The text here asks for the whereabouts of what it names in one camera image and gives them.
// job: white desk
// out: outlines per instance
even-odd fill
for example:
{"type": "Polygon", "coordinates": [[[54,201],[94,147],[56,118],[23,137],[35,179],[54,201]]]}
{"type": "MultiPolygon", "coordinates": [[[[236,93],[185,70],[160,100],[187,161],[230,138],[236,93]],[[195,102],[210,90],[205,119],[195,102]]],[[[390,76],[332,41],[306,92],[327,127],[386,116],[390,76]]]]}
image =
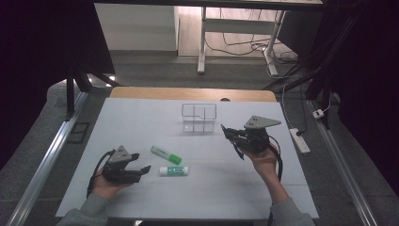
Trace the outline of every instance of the white desk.
{"type": "Polygon", "coordinates": [[[204,102],[108,98],[94,127],[70,186],[56,213],[63,217],[86,199],[88,179],[100,157],[119,145],[140,153],[126,169],[151,165],[140,183],[123,189],[110,203],[111,218],[134,219],[267,219],[270,196],[249,159],[241,160],[220,128],[243,129],[252,115],[282,121],[267,128],[281,147],[282,183],[302,212],[318,218],[279,103],[204,102]],[[183,132],[182,104],[217,105],[215,131],[183,132]],[[185,177],[160,177],[159,168],[172,165],[150,152],[158,145],[180,156],[185,177]]]}

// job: glue stick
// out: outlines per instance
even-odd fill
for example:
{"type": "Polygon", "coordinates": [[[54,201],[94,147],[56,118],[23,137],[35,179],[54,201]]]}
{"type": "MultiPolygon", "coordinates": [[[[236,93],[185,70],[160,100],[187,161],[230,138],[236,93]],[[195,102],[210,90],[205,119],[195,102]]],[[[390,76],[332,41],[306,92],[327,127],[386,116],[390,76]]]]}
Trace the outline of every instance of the glue stick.
{"type": "Polygon", "coordinates": [[[186,176],[188,167],[162,167],[159,169],[161,176],[186,176]]]}

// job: transparent box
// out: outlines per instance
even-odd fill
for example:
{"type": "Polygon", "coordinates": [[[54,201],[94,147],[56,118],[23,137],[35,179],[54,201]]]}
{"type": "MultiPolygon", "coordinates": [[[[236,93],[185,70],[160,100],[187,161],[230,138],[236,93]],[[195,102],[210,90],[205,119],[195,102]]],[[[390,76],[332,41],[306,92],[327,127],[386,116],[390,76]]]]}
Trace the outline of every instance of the transparent box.
{"type": "Polygon", "coordinates": [[[214,132],[216,120],[215,104],[183,104],[184,132],[214,132]]]}

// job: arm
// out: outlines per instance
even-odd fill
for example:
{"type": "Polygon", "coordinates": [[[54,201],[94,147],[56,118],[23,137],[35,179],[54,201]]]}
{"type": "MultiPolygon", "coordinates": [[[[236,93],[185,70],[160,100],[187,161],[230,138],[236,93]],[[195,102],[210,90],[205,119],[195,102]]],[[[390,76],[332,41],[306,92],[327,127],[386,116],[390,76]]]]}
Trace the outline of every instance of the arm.
{"type": "Polygon", "coordinates": [[[102,176],[102,169],[97,172],[94,188],[82,205],[81,209],[70,210],[57,226],[69,225],[106,225],[108,216],[106,206],[109,201],[123,188],[130,186],[126,184],[112,184],[102,176]]]}
{"type": "Polygon", "coordinates": [[[270,208],[273,213],[276,225],[314,225],[309,214],[302,214],[296,207],[294,201],[289,197],[287,191],[279,181],[276,174],[277,159],[269,149],[262,153],[251,153],[241,150],[252,161],[253,167],[262,177],[269,190],[273,206],[270,208]]]}

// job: human hand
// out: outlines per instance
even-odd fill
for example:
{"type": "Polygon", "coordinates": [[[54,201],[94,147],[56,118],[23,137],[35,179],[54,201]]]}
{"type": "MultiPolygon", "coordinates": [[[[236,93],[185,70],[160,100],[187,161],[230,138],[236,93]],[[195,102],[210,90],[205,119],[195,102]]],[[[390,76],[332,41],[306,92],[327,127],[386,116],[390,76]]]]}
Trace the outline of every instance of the human hand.
{"type": "Polygon", "coordinates": [[[99,169],[94,179],[92,193],[111,200],[123,188],[132,184],[115,184],[108,182],[102,175],[103,169],[99,169]]]}
{"type": "Polygon", "coordinates": [[[270,149],[266,149],[261,153],[252,153],[248,150],[240,149],[253,164],[255,170],[261,175],[265,181],[270,176],[276,176],[276,164],[277,158],[270,149]]]}
{"type": "Polygon", "coordinates": [[[286,201],[289,196],[276,174],[277,158],[274,153],[270,149],[266,149],[262,153],[252,153],[247,150],[240,150],[252,161],[253,167],[266,183],[272,202],[279,203],[286,201]]]}

